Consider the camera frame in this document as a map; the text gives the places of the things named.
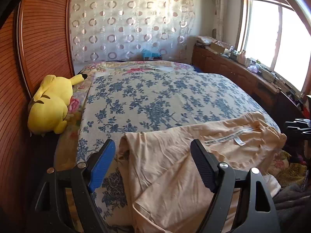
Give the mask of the brown wooden louvred wardrobe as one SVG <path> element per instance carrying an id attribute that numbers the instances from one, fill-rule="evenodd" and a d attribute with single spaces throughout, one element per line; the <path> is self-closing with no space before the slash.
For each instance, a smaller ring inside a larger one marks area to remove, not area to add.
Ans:
<path id="1" fill-rule="evenodd" d="M 23 225 L 58 137 L 31 135 L 27 107 L 48 74 L 74 74 L 70 0 L 1 0 L 1 226 Z"/>

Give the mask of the yellow pikachu plush toy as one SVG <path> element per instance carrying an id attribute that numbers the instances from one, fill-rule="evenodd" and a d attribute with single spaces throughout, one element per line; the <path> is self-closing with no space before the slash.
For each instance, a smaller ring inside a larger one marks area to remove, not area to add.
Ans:
<path id="1" fill-rule="evenodd" d="M 28 105 L 27 127 L 33 135 L 49 132 L 61 134 L 67 127 L 65 120 L 73 96 L 73 86 L 87 79 L 86 74 L 72 78 L 46 75 Z"/>

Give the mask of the beige printed t-shirt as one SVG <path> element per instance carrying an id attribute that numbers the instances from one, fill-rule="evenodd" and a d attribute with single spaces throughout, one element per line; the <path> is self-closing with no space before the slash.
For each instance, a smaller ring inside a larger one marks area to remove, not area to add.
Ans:
<path id="1" fill-rule="evenodd" d="M 198 139 L 217 160 L 239 170 L 256 167 L 270 193 L 280 190 L 268 169 L 286 135 L 267 124 L 259 112 L 203 124 L 146 133 L 126 133 L 120 140 L 118 168 L 136 232 L 195 232 L 213 194 L 190 154 Z"/>

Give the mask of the sheer circle pattern curtain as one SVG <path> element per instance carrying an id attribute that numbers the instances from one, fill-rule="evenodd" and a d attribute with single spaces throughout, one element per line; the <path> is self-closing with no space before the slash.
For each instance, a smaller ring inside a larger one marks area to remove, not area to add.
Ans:
<path id="1" fill-rule="evenodd" d="M 71 0 L 73 61 L 184 60 L 194 20 L 193 0 Z"/>

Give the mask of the brown wooden low cabinet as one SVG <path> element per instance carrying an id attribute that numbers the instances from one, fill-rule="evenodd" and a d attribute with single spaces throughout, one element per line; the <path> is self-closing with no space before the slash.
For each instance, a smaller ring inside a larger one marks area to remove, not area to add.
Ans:
<path id="1" fill-rule="evenodd" d="M 270 114 L 284 111 L 295 118 L 304 117 L 301 108 L 295 106 L 280 87 L 251 73 L 245 66 L 218 55 L 210 48 L 205 49 L 195 45 L 192 52 L 192 64 L 204 73 L 220 74 L 227 77 Z"/>

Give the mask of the cream side window curtain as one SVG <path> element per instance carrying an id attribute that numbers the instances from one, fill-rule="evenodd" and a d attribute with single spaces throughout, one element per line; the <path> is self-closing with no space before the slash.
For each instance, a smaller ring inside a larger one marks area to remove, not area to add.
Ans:
<path id="1" fill-rule="evenodd" d="M 224 19 L 227 10 L 227 0 L 215 0 L 216 4 L 216 39 L 224 39 Z"/>

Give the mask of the blue toy at bed head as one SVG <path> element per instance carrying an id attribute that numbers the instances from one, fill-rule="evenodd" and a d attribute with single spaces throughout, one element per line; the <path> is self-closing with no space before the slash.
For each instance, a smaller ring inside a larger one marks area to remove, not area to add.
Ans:
<path id="1" fill-rule="evenodd" d="M 151 52 L 150 50 L 147 50 L 147 49 L 143 49 L 141 54 L 142 54 L 142 59 L 144 61 L 162 60 L 162 55 L 160 53 Z"/>

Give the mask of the window with wooden frame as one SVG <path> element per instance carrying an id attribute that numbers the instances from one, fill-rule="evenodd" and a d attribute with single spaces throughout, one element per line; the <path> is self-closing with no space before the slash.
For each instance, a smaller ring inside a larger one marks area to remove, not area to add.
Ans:
<path id="1" fill-rule="evenodd" d="M 298 95 L 310 93 L 310 33 L 288 0 L 241 0 L 238 50 Z"/>

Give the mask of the blue floral bed cover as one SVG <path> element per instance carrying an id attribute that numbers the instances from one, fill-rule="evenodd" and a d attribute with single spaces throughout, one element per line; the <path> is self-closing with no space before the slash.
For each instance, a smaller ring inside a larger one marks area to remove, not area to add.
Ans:
<path id="1" fill-rule="evenodd" d="M 148 70 L 95 78 L 85 101 L 76 160 L 89 159 L 107 139 L 116 144 L 110 168 L 92 194 L 108 231 L 134 229 L 118 168 L 119 144 L 126 133 L 217 122 L 253 112 L 261 113 L 280 132 L 259 104 L 222 75 Z"/>

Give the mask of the cardboard box on cabinet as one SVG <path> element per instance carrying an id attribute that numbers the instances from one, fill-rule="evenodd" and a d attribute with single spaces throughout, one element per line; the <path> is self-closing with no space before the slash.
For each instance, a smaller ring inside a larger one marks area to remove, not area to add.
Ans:
<path id="1" fill-rule="evenodd" d="M 210 48 L 218 54 L 223 54 L 225 52 L 225 48 L 216 43 L 211 43 Z"/>

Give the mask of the pink bottle on sill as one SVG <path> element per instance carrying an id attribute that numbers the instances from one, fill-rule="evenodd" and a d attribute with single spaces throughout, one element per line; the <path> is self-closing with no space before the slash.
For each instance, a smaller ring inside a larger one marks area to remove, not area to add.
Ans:
<path id="1" fill-rule="evenodd" d="M 237 56 L 237 62 L 242 65 L 246 64 L 246 51 L 245 50 L 242 50 L 241 52 L 239 52 Z"/>

